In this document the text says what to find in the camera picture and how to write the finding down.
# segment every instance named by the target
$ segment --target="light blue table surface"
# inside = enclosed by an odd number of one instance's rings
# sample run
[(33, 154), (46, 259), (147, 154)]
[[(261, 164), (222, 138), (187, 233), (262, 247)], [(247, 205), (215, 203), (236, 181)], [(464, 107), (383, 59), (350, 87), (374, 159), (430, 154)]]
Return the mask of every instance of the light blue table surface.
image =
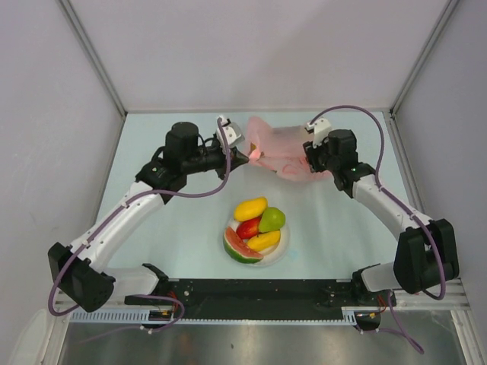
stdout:
[[(315, 113), (226, 113), (243, 130), (251, 116), (272, 126), (303, 125)], [(386, 149), (381, 168), (383, 181), (401, 198), (406, 190), (381, 113)], [(99, 217), (125, 194), (135, 174), (164, 144), (175, 122), (197, 124), (204, 138), (216, 129), (215, 113), (129, 114), (116, 151)], [(379, 133), (374, 122), (358, 112), (326, 115), (335, 129), (351, 129), (358, 139), (360, 160), (375, 167)], [(189, 176), (183, 192), (206, 192), (220, 183), (215, 172)], [(222, 234), (235, 206), (265, 196), (271, 206), (286, 213), (291, 247), (278, 263), (254, 268), (232, 261), (222, 248)], [(149, 262), (170, 278), (350, 278), (368, 265), (391, 262), (396, 241), (365, 207), (338, 192), (333, 179), (290, 182), (261, 167), (246, 165), (231, 175), (217, 195), (208, 198), (173, 198), (150, 216), (127, 239), (110, 261), (110, 267), (132, 268)]]

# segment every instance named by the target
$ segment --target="watermelon slice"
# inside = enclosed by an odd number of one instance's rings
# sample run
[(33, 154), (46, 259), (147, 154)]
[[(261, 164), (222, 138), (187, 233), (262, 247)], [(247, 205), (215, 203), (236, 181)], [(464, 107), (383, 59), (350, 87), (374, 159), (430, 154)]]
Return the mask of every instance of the watermelon slice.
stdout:
[(264, 258), (262, 253), (250, 249), (231, 227), (225, 231), (223, 246), (232, 259), (243, 264), (255, 264)]

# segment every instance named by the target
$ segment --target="red apple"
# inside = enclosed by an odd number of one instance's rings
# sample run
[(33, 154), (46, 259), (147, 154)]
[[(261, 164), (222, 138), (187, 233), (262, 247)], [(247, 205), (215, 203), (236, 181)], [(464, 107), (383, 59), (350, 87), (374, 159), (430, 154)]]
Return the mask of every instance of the red apple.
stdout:
[(249, 219), (248, 221), (244, 221), (238, 226), (237, 228), (237, 235), (242, 240), (248, 240), (259, 234), (259, 223), (261, 217), (255, 217)]

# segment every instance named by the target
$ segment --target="white wall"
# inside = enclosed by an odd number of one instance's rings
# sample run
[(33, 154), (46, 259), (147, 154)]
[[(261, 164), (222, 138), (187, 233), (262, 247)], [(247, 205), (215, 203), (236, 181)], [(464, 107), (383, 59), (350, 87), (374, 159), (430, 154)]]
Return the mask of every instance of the white wall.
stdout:
[(122, 120), (53, 0), (0, 6), (0, 363), (46, 307), (47, 250), (93, 222)]
[(126, 109), (388, 107), (447, 0), (72, 0)]
[(428, 213), (455, 227), (460, 274), (487, 343), (487, 2), (461, 2), (398, 124)]

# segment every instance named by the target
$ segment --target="white enclosure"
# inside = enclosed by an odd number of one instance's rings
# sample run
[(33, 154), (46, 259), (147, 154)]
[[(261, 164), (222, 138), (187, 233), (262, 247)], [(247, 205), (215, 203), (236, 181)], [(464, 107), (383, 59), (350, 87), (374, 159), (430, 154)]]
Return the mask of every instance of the white enclosure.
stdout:
[(389, 107), (446, 0), (74, 0), (128, 111)]

